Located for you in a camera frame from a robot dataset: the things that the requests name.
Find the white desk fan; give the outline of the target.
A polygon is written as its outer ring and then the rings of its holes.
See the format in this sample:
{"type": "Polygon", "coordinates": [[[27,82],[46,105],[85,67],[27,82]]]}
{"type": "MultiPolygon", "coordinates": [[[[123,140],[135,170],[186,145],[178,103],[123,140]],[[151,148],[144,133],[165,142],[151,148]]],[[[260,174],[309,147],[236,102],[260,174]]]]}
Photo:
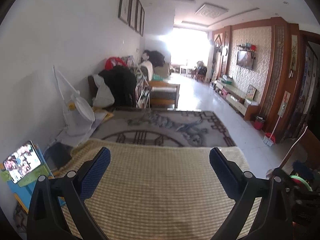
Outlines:
{"type": "Polygon", "coordinates": [[[53,67],[55,88],[62,105],[63,117],[66,123],[66,133],[71,136],[80,136],[88,133],[95,122],[95,114],[89,103],[81,96],[62,73],[53,67]],[[69,99],[65,99],[60,88],[62,82],[69,91],[69,99]]]}

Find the low tv cabinet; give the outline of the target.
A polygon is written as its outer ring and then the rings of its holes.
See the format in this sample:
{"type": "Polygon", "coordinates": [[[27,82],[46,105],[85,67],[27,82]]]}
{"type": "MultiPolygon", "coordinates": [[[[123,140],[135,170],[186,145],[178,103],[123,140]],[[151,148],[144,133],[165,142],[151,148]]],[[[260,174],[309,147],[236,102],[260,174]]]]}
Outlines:
{"type": "Polygon", "coordinates": [[[236,112],[243,116],[245,121],[253,121],[254,117],[258,115],[259,103],[246,98],[246,93],[243,91],[219,80],[214,81],[214,88],[236,112]]]}

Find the black clothes pile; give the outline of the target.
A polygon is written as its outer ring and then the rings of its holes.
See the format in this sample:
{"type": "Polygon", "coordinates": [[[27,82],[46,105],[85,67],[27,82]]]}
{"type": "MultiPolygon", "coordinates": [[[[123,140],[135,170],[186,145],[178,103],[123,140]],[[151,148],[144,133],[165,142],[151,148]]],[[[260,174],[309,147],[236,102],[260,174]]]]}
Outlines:
{"type": "Polygon", "coordinates": [[[135,74],[125,66],[115,66],[111,70],[102,70],[99,74],[109,87],[115,107],[136,107],[135,74]]]}

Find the striped yellow table mat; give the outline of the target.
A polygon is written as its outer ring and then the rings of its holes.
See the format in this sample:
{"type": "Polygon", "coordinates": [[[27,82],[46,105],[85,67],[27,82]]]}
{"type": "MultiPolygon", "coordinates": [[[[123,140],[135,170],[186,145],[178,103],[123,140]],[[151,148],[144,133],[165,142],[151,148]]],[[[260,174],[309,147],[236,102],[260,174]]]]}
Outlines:
{"type": "Polygon", "coordinates": [[[109,239],[210,239],[227,218],[227,197],[206,147],[161,147],[91,139],[72,150],[57,177],[102,147],[111,162],[85,204],[109,239]]]}

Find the magazine rack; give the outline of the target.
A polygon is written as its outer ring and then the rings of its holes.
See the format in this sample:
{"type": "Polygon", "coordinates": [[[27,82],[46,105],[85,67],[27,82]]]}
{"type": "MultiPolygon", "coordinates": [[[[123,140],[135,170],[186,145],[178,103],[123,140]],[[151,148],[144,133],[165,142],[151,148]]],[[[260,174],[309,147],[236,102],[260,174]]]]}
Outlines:
{"type": "Polygon", "coordinates": [[[135,68],[134,74],[137,79],[136,84],[136,106],[137,108],[150,107],[150,90],[148,69],[144,66],[135,68]]]}

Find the small red floor bin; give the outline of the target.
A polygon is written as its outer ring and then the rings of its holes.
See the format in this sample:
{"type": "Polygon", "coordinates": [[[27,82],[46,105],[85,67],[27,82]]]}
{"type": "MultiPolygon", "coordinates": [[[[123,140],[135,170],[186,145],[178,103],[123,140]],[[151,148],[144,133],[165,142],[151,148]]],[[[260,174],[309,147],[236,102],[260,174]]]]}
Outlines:
{"type": "Polygon", "coordinates": [[[253,124],[253,127],[260,131],[262,130],[263,126],[264,126],[264,123],[265,123],[265,119],[262,117],[262,116],[256,116],[255,117],[255,121],[254,121],[254,124],[253,124]]]}

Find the white plastic bag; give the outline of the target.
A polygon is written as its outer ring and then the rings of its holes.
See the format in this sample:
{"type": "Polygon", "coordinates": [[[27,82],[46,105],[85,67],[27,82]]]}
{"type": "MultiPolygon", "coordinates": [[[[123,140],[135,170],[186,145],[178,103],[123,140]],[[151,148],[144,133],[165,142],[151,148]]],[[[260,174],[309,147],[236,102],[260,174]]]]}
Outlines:
{"type": "Polygon", "coordinates": [[[94,83],[97,87],[97,94],[93,99],[93,106],[98,108],[106,108],[114,104],[114,96],[106,85],[104,79],[98,75],[93,75],[94,83]]]}

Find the wall mounted television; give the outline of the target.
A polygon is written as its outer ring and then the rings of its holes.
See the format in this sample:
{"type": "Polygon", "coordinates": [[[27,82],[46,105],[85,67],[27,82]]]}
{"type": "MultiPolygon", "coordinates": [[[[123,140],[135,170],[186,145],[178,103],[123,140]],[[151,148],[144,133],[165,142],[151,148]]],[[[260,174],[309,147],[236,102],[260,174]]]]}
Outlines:
{"type": "Polygon", "coordinates": [[[255,54],[253,51],[240,50],[237,54],[236,65],[249,70],[253,69],[255,54]]]}

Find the grey patterned table cover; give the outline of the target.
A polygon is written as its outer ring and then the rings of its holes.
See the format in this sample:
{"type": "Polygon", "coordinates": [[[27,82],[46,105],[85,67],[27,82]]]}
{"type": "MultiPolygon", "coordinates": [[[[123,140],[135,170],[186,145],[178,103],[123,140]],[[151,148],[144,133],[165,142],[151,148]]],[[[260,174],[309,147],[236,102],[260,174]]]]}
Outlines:
{"type": "Polygon", "coordinates": [[[223,122],[211,111],[115,108],[92,137],[111,142],[166,147],[233,147],[223,122]]]}

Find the smartphone with lit screen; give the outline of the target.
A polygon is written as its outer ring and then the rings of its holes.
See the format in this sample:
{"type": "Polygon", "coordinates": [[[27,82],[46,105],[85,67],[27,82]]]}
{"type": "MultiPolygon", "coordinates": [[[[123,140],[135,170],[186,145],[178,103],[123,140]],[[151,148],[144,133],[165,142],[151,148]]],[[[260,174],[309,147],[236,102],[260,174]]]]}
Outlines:
{"type": "Polygon", "coordinates": [[[35,145],[28,141],[9,155],[3,165],[9,172],[11,180],[17,184],[30,172],[41,166],[41,160],[36,152],[35,145]]]}

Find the framed wall pictures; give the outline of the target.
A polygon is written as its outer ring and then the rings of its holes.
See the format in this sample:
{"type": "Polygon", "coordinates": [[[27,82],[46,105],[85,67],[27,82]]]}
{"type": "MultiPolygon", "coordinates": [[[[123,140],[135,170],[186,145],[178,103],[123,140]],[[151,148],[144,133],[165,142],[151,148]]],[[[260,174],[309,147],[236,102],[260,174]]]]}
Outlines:
{"type": "Polygon", "coordinates": [[[140,0],[120,0],[118,18],[141,37],[144,36],[145,10],[140,0]]]}

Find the red green trash bin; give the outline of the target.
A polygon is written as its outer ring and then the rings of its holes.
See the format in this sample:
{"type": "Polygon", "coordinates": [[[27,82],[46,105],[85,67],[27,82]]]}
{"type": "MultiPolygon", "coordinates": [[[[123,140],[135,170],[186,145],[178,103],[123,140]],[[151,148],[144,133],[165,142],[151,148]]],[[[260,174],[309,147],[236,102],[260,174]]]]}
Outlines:
{"type": "Polygon", "coordinates": [[[296,183],[301,189],[312,192],[311,186],[301,177],[296,175],[291,175],[290,178],[294,183],[296,183]]]}

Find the blue green phone stand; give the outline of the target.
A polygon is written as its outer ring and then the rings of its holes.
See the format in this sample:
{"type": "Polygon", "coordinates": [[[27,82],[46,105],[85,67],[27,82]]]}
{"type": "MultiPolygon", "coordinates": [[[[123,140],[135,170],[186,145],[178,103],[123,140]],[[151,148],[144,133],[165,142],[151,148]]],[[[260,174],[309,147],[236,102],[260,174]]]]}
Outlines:
{"type": "Polygon", "coordinates": [[[5,170],[3,162],[1,162],[1,178],[4,182],[8,184],[9,188],[14,194],[14,197],[16,198],[16,200],[25,212],[29,211],[31,197],[35,188],[36,181],[39,178],[39,176],[45,176],[49,179],[54,178],[38,145],[35,145],[35,148],[41,160],[41,166],[39,166],[38,168],[30,172],[28,175],[26,175],[17,184],[14,184],[12,182],[9,172],[5,170]]]}

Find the wooden carved chair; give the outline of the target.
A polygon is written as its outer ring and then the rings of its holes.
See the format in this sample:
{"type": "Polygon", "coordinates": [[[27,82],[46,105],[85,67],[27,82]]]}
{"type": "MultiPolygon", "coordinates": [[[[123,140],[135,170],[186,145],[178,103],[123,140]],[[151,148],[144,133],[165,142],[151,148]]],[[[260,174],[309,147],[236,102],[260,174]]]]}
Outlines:
{"type": "Polygon", "coordinates": [[[305,126],[297,140],[285,139],[282,143],[267,146],[266,156],[271,164],[266,178],[270,178],[272,171],[277,167],[287,174],[296,173],[296,162],[311,170],[319,170],[319,140],[308,126],[305,126]]]}

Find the wooden sofa bench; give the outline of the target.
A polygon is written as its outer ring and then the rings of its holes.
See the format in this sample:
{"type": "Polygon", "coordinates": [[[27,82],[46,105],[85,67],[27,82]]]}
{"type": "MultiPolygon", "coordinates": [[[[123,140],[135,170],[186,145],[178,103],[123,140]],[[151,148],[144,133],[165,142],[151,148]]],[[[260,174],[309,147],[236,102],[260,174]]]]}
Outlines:
{"type": "Polygon", "coordinates": [[[180,85],[168,83],[170,65],[154,67],[150,61],[144,61],[140,65],[149,84],[151,108],[172,108],[178,107],[180,85]]]}

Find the black tablet on table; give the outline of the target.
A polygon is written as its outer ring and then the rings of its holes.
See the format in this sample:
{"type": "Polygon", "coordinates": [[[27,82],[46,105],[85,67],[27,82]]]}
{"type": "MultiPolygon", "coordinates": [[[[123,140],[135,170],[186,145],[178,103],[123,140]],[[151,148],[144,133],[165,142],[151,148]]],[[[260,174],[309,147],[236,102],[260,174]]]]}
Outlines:
{"type": "Polygon", "coordinates": [[[51,170],[58,170],[72,159],[71,150],[71,146],[56,142],[45,151],[43,156],[51,170]]]}

